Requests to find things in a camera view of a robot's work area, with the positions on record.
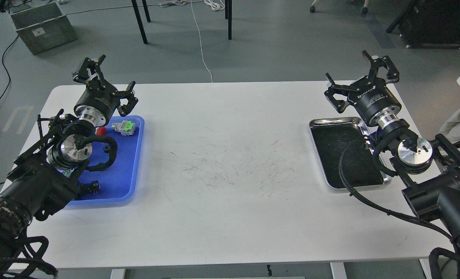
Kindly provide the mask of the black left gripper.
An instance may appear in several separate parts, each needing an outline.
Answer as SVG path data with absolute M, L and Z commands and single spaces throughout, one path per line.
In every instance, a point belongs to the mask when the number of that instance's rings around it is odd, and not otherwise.
M 106 55 L 97 59 L 85 58 L 82 65 L 73 72 L 73 81 L 86 86 L 85 92 L 74 106 L 74 113 L 94 126 L 107 125 L 115 109 L 122 117 L 129 115 L 138 103 L 133 90 L 136 81 L 131 81 L 124 91 L 118 91 L 111 84 L 106 86 L 100 69 L 105 58 Z

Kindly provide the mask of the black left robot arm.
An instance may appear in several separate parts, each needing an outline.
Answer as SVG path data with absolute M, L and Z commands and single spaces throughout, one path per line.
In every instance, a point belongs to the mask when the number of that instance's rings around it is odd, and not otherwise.
M 103 171 L 117 157 L 117 142 L 98 135 L 115 111 L 127 116 L 138 103 L 131 81 L 123 91 L 106 81 L 98 59 L 85 58 L 74 72 L 74 81 L 86 86 L 74 106 L 74 114 L 61 109 L 50 118 L 47 134 L 14 161 L 7 175 L 11 184 L 0 193 L 0 279 L 30 279 L 35 270 L 58 277 L 58 270 L 43 260 L 49 246 L 44 236 L 29 237 L 27 228 L 35 219 L 46 220 L 70 201 L 98 189 L 97 182 L 84 184 L 84 171 Z

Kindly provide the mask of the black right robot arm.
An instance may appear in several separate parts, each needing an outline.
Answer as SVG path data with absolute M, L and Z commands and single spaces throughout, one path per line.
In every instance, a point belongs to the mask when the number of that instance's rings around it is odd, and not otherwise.
M 351 84 L 338 84 L 329 73 L 324 92 L 326 99 L 338 113 L 352 106 L 362 122 L 376 131 L 358 136 L 340 154 L 340 181 L 349 194 L 375 210 L 444 235 L 452 249 L 434 248 L 429 256 L 432 279 L 442 278 L 438 260 L 446 257 L 455 261 L 460 279 L 460 151 L 446 136 L 435 135 L 427 140 L 416 134 L 407 120 L 398 117 L 402 104 L 389 89 L 397 83 L 400 73 L 387 55 L 382 57 L 362 51 L 370 63 L 368 74 Z M 363 196 L 345 169 L 345 157 L 357 143 L 372 150 L 371 159 L 376 170 L 390 177 L 398 177 L 405 185 L 402 195 L 412 215 L 384 208 Z

